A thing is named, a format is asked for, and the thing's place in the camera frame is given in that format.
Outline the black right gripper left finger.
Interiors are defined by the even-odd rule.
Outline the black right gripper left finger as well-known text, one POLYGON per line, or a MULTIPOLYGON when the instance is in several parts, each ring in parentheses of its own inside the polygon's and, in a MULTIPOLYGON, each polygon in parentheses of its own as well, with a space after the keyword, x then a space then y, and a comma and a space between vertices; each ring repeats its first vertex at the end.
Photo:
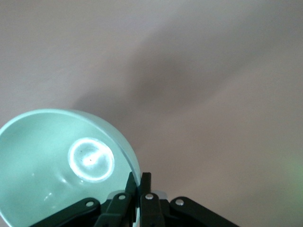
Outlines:
POLYGON ((129 173, 125 190, 104 203, 82 199, 36 223, 33 227, 131 227, 136 222, 137 184, 129 173))

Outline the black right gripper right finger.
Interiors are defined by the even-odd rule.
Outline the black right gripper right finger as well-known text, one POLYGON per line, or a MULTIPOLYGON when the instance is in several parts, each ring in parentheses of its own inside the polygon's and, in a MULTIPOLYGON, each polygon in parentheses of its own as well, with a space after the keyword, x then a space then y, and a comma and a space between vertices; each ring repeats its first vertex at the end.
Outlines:
POLYGON ((161 199, 151 190, 151 173, 143 173, 140 184, 142 227, 236 227, 219 214, 184 196, 161 199))

